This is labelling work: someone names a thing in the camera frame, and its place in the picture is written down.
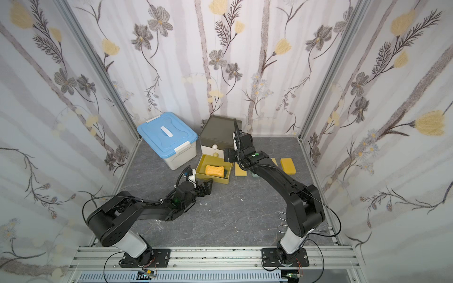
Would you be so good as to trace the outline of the yellow green-backed sponge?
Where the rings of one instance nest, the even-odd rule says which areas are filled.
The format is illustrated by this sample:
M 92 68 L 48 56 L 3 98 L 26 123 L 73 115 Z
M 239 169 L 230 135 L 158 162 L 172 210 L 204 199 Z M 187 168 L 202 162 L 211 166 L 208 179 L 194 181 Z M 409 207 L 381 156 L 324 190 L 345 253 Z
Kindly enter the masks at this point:
M 245 170 L 242 170 L 240 167 L 239 167 L 239 164 L 235 164 L 235 176 L 236 177 L 246 177 L 247 176 L 247 172 Z

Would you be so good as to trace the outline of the green three-drawer cabinet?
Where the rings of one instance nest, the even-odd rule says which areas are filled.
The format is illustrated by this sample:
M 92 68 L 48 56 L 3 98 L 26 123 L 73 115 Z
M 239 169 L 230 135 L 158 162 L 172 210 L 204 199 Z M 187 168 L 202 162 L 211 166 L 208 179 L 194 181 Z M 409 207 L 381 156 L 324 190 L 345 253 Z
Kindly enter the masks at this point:
M 233 133 L 235 123 L 233 118 L 211 116 L 203 127 L 199 141 L 202 157 L 196 168 L 197 178 L 200 180 L 213 179 L 214 182 L 227 185 L 234 165 L 224 161 L 224 149 L 234 147 Z M 224 177 L 211 176 L 205 173 L 207 166 L 223 167 Z

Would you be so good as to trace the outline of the bright yellow sponge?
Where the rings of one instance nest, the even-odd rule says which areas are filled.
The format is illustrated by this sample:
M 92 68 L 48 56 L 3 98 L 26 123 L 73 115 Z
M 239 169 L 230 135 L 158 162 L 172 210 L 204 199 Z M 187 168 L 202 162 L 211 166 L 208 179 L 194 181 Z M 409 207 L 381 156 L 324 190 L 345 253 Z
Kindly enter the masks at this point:
M 282 158 L 280 160 L 282 170 L 288 175 L 295 175 L 297 173 L 296 167 L 292 158 Z

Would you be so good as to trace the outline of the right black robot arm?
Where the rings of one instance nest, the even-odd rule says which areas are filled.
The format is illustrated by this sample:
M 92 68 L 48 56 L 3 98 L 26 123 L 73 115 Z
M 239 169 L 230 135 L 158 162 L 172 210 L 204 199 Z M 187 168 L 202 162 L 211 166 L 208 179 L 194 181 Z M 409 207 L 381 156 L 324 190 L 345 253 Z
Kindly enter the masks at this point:
M 250 171 L 264 179 L 286 203 L 285 221 L 288 228 L 276 247 L 278 263 L 289 265 L 300 256 L 300 248 L 307 236 L 315 234 L 325 221 L 325 209 L 314 185 L 306 186 L 289 176 L 263 151 L 257 152 L 250 134 L 238 129 L 232 134 L 234 147 L 224 150 L 224 160 L 236 163 L 240 169 Z

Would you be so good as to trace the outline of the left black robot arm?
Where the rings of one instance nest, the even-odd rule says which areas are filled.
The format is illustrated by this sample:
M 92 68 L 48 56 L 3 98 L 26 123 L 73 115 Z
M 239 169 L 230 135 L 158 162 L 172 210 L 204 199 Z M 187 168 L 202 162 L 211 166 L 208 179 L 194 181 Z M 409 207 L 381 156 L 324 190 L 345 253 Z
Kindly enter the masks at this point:
M 151 201 L 120 192 L 97 208 L 86 219 L 86 225 L 103 247 L 115 246 L 125 253 L 122 267 L 148 267 L 156 256 L 143 237 L 133 233 L 131 227 L 141 220 L 170 222 L 189 211 L 197 198 L 212 192 L 214 180 L 201 184 L 190 180 L 179 184 L 165 199 Z

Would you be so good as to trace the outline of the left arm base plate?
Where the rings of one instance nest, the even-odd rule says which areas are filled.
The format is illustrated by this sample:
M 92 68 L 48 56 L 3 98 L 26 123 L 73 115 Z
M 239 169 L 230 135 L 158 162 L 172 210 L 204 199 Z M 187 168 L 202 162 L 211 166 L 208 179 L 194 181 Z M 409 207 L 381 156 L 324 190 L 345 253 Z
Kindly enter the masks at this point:
M 167 268 L 171 257 L 171 249 L 148 248 L 138 258 L 124 253 L 119 265 L 122 268 Z

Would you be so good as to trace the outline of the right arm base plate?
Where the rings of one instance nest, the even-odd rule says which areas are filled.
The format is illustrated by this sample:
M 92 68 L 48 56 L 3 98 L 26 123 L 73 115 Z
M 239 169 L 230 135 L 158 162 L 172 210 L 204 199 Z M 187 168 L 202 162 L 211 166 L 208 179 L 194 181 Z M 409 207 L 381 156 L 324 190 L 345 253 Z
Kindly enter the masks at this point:
M 308 267 L 309 257 L 304 248 L 300 248 L 293 254 L 286 254 L 281 248 L 261 249 L 261 259 L 263 267 Z

